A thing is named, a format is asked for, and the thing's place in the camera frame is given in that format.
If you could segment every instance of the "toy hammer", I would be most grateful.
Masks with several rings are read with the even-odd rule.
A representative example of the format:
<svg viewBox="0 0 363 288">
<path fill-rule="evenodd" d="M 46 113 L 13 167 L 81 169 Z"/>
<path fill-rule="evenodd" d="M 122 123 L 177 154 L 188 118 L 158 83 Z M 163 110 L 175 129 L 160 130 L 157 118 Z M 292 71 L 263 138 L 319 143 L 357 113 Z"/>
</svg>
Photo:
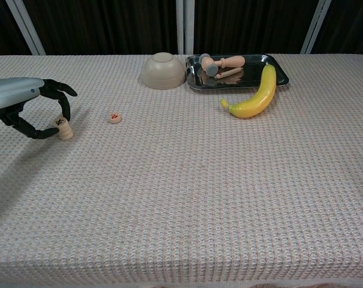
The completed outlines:
<svg viewBox="0 0 363 288">
<path fill-rule="evenodd" d="M 209 77 L 214 77 L 217 74 L 219 67 L 241 67 L 245 64 L 245 58 L 243 56 L 232 56 L 226 59 L 221 58 L 219 61 L 214 61 L 209 54 L 204 53 L 200 55 L 199 63 Z"/>
</svg>

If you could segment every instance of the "white textured tablecloth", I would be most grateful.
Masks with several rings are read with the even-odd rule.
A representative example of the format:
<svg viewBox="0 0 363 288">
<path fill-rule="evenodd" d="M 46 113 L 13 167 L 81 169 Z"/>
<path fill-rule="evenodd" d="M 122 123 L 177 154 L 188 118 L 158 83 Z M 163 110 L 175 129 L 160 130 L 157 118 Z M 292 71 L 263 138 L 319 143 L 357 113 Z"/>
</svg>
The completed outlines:
<svg viewBox="0 0 363 288">
<path fill-rule="evenodd" d="M 0 56 L 78 93 L 69 141 L 0 121 L 0 283 L 363 285 L 363 55 L 273 56 L 290 82 L 251 119 L 219 99 L 257 89 L 147 88 L 149 55 Z"/>
</svg>

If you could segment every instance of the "banana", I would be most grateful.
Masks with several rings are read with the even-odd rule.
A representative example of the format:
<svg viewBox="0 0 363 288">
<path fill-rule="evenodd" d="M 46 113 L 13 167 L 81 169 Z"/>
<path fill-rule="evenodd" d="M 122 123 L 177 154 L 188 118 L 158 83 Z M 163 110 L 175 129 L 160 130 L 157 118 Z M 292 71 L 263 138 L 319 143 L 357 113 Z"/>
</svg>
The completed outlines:
<svg viewBox="0 0 363 288">
<path fill-rule="evenodd" d="M 269 105 L 276 90 L 276 69 L 271 64 L 266 64 L 261 73 L 260 87 L 250 99 L 229 105 L 227 100 L 221 99 L 220 104 L 224 110 L 237 118 L 255 116 Z"/>
</svg>

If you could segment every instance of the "silver tray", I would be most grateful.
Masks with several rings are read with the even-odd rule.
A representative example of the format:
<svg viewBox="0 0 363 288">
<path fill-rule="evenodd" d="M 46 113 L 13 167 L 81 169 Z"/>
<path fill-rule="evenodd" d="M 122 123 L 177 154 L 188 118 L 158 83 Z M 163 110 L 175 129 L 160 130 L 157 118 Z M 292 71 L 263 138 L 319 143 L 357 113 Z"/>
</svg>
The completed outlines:
<svg viewBox="0 0 363 288">
<path fill-rule="evenodd" d="M 281 69 L 278 62 L 267 54 L 242 55 L 245 58 L 245 65 L 242 71 L 227 76 L 222 79 L 209 77 L 202 70 L 199 64 L 199 56 L 189 56 L 185 61 L 187 65 L 187 83 L 193 89 L 232 89 L 232 88 L 250 88 L 259 87 L 261 72 L 266 64 L 271 64 L 276 69 L 277 86 L 285 85 L 289 82 L 288 76 Z M 215 61 L 221 58 L 228 58 L 234 55 L 211 55 Z M 219 69 L 219 72 L 229 70 L 231 68 Z"/>
</svg>

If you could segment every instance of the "ceramic bowl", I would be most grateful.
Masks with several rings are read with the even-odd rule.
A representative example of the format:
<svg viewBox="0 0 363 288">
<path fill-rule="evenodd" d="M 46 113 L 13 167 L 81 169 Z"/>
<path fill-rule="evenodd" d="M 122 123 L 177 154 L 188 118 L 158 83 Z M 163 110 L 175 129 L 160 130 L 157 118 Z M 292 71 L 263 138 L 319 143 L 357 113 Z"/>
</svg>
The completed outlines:
<svg viewBox="0 0 363 288">
<path fill-rule="evenodd" d="M 142 76 L 144 84 L 152 89 L 172 89 L 184 83 L 185 68 L 172 54 L 160 52 L 147 60 Z"/>
</svg>

